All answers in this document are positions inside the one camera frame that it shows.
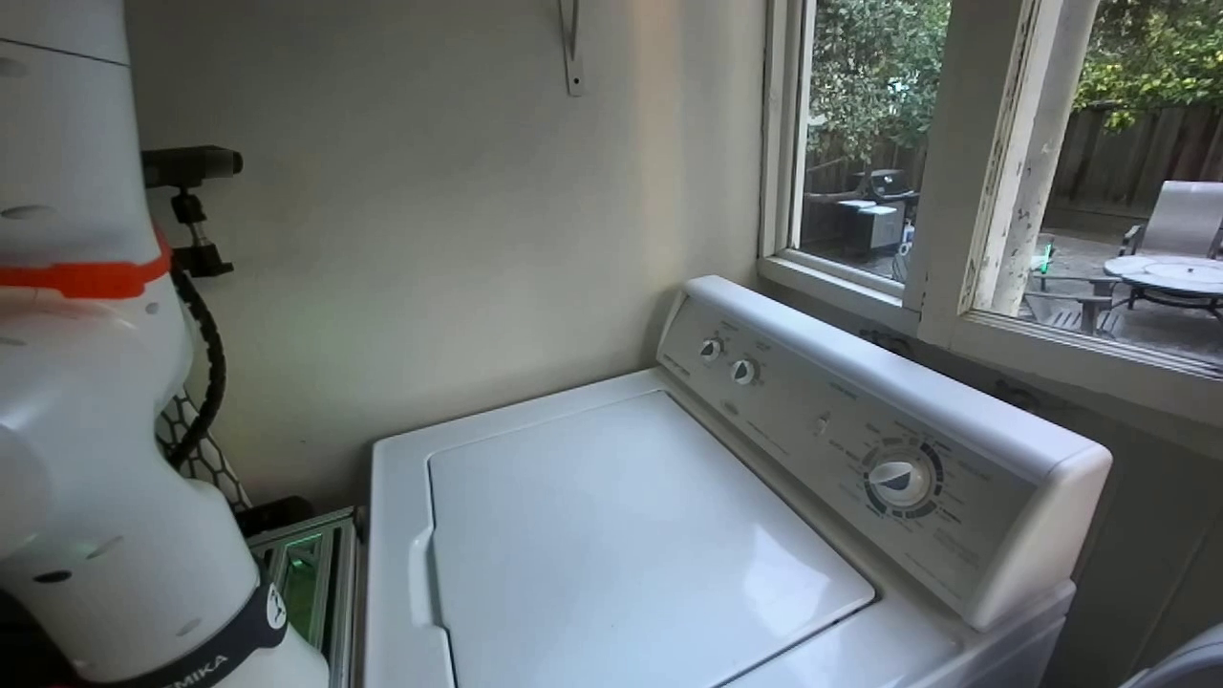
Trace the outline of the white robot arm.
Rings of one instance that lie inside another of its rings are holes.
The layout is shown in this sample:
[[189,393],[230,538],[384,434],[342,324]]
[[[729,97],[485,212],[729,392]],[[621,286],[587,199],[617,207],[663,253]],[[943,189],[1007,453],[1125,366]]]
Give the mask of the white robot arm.
[[0,588],[87,688],[330,688],[227,497],[156,446],[189,364],[122,0],[0,0]]

